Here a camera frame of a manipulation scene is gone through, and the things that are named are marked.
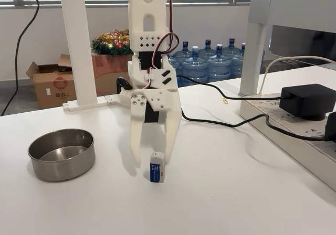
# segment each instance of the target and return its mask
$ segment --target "window frame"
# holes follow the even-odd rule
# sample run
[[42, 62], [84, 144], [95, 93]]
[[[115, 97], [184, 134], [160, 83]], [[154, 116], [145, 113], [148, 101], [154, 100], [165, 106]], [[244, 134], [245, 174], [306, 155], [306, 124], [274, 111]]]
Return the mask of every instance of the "window frame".
[[[174, 0], [175, 6], [233, 6], [249, 5], [250, 0]], [[41, 7], [57, 8], [61, 6], [60, 1], [40, 1]], [[85, 1], [87, 7], [127, 7], [128, 1]], [[0, 2], [0, 9], [3, 8], [34, 8], [35, 1], [13, 0], [12, 2]]]

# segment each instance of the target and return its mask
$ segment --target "stainless steel bowl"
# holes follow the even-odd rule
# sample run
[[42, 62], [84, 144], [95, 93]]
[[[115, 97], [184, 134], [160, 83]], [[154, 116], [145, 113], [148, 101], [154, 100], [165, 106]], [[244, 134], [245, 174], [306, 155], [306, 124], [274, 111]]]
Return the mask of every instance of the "stainless steel bowl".
[[85, 173], [96, 160], [94, 141], [81, 129], [63, 129], [36, 139], [28, 148], [36, 176], [61, 181]]

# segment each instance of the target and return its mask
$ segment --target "christmas decoration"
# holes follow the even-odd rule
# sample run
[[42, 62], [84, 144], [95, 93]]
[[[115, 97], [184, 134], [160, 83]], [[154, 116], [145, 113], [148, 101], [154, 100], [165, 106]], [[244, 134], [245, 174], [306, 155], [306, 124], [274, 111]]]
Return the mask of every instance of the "christmas decoration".
[[104, 33], [92, 41], [92, 48], [98, 54], [103, 55], [127, 55], [133, 54], [130, 48], [130, 32], [125, 30], [114, 30]]

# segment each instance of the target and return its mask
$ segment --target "black power adapter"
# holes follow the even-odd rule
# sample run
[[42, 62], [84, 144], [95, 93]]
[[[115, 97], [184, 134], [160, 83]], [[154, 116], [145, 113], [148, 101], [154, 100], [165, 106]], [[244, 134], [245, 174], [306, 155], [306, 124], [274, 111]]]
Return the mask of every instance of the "black power adapter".
[[320, 84], [284, 87], [281, 97], [280, 108], [310, 121], [324, 120], [326, 113], [332, 112], [336, 103], [336, 91]]
[[324, 135], [326, 137], [336, 137], [336, 112], [329, 114]]

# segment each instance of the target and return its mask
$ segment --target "blue water bottle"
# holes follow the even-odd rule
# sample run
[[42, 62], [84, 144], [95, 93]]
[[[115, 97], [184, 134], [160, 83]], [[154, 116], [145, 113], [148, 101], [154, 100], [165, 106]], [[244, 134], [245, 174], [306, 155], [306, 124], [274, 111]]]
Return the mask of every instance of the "blue water bottle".
[[240, 54], [240, 49], [235, 47], [235, 38], [230, 38], [229, 46], [223, 48], [223, 55], [233, 59], [236, 54]]
[[231, 76], [232, 60], [222, 55], [223, 45], [217, 45], [216, 55], [208, 60], [209, 79], [208, 82], [215, 82], [229, 79]]
[[216, 51], [211, 49], [211, 40], [205, 40], [205, 48], [198, 51], [198, 56], [205, 60], [208, 60], [210, 57], [216, 55]]
[[[176, 58], [173, 58], [170, 55], [168, 55], [168, 61], [171, 64], [171, 66], [174, 67], [176, 71], [176, 75], [180, 75], [181, 74], [181, 63], [178, 62]], [[177, 84], [179, 87], [181, 86], [180, 77], [177, 78]]]
[[241, 52], [239, 54], [236, 54], [234, 58], [232, 59], [232, 64], [231, 64], [231, 77], [232, 78], [242, 77], [244, 53], [245, 53], [245, 43], [241, 45]]
[[[199, 82], [206, 82], [209, 77], [209, 67], [207, 61], [198, 57], [198, 47], [194, 46], [191, 58], [186, 59], [182, 63], [181, 72], [183, 76], [191, 78]], [[195, 84], [186, 79], [181, 79], [182, 85], [190, 86]]]
[[174, 58], [176, 58], [178, 62], [183, 63], [186, 59], [191, 58], [191, 55], [191, 51], [188, 50], [188, 41], [184, 41], [183, 49], [177, 51], [174, 54]]

